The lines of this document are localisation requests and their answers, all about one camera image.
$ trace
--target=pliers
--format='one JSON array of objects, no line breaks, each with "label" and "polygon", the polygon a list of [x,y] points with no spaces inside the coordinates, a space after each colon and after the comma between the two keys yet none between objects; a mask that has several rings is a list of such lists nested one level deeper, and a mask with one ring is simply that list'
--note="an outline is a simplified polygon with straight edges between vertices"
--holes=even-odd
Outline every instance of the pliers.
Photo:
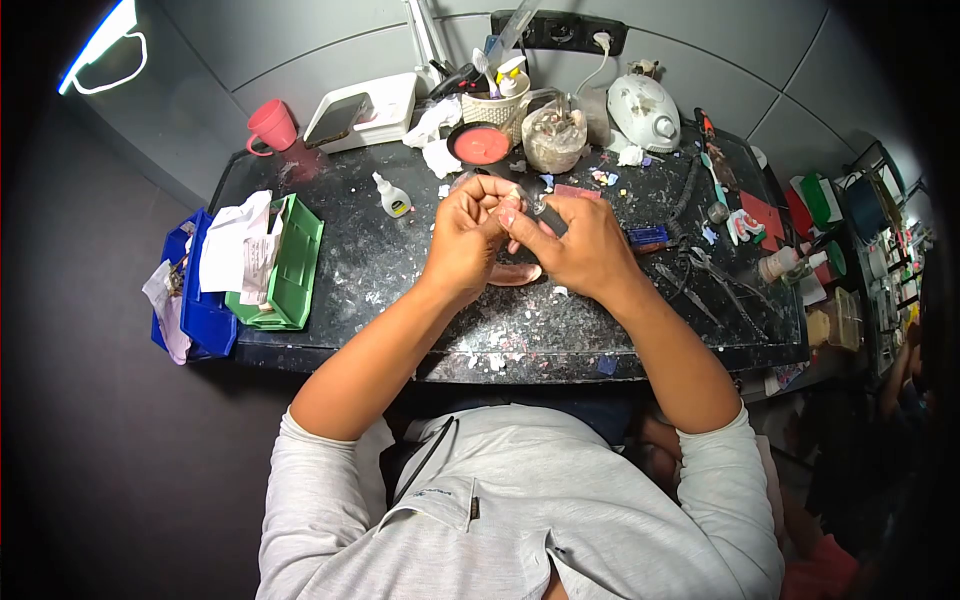
[{"label": "pliers", "polygon": [[696,267],[697,269],[700,269],[701,271],[706,271],[707,273],[709,273],[710,276],[712,276],[713,279],[720,284],[720,287],[722,287],[724,291],[727,292],[727,296],[729,296],[730,299],[733,300],[733,305],[736,306],[736,309],[740,311],[740,314],[743,315],[743,318],[747,320],[747,323],[749,323],[751,327],[753,327],[754,330],[757,333],[759,333],[764,340],[770,339],[767,336],[767,334],[763,332],[762,329],[756,326],[756,323],[754,323],[754,320],[750,318],[750,315],[747,314],[747,309],[743,307],[743,303],[740,301],[740,298],[733,292],[733,289],[731,289],[730,284],[733,283],[746,289],[748,292],[750,292],[757,298],[761,299],[763,303],[770,308],[771,311],[775,311],[773,304],[771,304],[770,301],[766,299],[766,297],[763,296],[763,294],[760,294],[758,290],[755,289],[753,286],[747,285],[742,281],[738,281],[735,277],[731,276],[727,272],[723,271],[722,269],[714,265],[713,261],[710,260],[710,255],[707,254],[704,251],[704,249],[700,248],[699,246],[694,246],[693,248],[691,248],[691,250],[693,251],[693,254],[690,254],[688,256],[690,260],[690,264]]}]

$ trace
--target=red card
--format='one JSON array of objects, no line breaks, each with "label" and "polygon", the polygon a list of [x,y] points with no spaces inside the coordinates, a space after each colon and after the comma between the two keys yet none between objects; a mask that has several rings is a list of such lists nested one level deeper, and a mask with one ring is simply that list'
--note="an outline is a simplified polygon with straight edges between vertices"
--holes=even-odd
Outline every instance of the red card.
[{"label": "red card", "polygon": [[760,241],[760,247],[770,252],[780,249],[777,240],[783,237],[783,223],[780,221],[780,212],[753,194],[740,190],[740,203],[750,216],[766,226],[767,236]]}]

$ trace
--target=hand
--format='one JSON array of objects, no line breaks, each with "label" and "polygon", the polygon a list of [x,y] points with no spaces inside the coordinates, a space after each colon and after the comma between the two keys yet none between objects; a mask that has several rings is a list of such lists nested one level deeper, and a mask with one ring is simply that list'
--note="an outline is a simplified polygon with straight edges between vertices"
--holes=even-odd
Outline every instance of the hand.
[{"label": "hand", "polygon": [[497,206],[521,211],[523,202],[515,188],[510,181],[477,175],[451,191],[437,207],[433,242],[418,285],[458,311],[476,300],[507,239],[489,211]]},{"label": "hand", "polygon": [[569,227],[560,239],[511,206],[502,204],[493,214],[511,238],[537,255],[558,283],[610,309],[610,302],[644,279],[607,201],[561,196],[544,200]]}]

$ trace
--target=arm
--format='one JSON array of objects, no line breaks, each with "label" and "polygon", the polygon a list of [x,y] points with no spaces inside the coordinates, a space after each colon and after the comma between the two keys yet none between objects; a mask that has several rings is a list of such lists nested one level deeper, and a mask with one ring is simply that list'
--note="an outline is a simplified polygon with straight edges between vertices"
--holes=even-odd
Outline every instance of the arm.
[{"label": "arm", "polygon": [[880,392],[879,412],[885,420],[889,419],[897,408],[897,400],[900,397],[900,389],[907,376],[907,367],[910,365],[910,355],[913,353],[909,344],[900,347],[897,353],[897,360],[890,368],[890,374],[886,383],[883,384],[883,390]]},{"label": "arm", "polygon": [[599,301],[623,325],[663,414],[679,430],[702,433],[731,422],[741,402],[730,376],[637,266],[610,205],[546,200],[569,226],[563,238],[506,206],[497,209],[502,226],[558,283]]},{"label": "arm", "polygon": [[766,475],[730,377],[639,269],[609,204],[546,200],[569,226],[563,238],[509,207],[495,212],[547,273],[599,301],[630,334],[660,408],[679,433],[684,467],[677,494],[684,511],[723,557],[745,596],[776,596],[783,559]]},{"label": "arm", "polygon": [[476,300],[502,230],[488,219],[514,185],[478,176],[437,209],[430,255],[413,289],[310,378],[284,415],[271,459],[258,598],[297,596],[317,570],[371,527],[357,438],[377,420],[450,319]]},{"label": "arm", "polygon": [[437,208],[423,276],[317,369],[294,398],[290,414],[306,431],[356,440],[383,414],[426,352],[462,308],[476,300],[505,235],[488,209],[520,206],[516,186],[477,176]]}]

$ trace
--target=white tray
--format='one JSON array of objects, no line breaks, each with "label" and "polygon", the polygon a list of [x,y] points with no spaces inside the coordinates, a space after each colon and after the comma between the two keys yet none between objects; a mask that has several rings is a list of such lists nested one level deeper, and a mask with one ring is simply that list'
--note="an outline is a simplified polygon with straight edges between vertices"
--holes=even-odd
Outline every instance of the white tray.
[{"label": "white tray", "polygon": [[375,110],[373,120],[367,123],[357,123],[350,129],[350,133],[342,139],[323,144],[321,150],[328,154],[392,142],[403,137],[410,129],[410,117],[414,113],[414,92],[417,85],[416,73],[400,73],[390,77],[348,85],[335,89],[324,96],[310,119],[303,138],[306,139],[316,127],[320,117],[324,116],[326,108],[338,100],[367,92]]}]

